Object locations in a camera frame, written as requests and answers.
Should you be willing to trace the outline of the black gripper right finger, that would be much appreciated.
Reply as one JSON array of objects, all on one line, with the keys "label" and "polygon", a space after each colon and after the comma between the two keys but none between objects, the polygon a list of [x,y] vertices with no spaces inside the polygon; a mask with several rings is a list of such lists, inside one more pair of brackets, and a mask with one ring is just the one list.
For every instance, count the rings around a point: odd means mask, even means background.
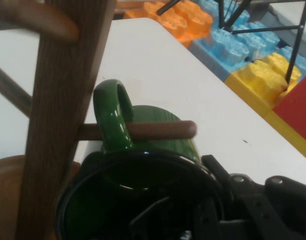
[{"label": "black gripper right finger", "polygon": [[229,174],[212,155],[201,161],[223,188],[224,238],[306,240],[305,184],[275,175],[261,185],[245,174]]}]

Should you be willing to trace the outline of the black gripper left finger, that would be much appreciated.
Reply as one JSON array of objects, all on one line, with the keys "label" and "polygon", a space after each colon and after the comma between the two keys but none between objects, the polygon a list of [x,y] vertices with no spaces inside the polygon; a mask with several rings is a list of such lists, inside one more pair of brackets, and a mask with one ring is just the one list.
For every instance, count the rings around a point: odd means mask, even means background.
[{"label": "black gripper left finger", "polygon": [[209,197],[193,207],[192,239],[222,240],[215,200]]}]

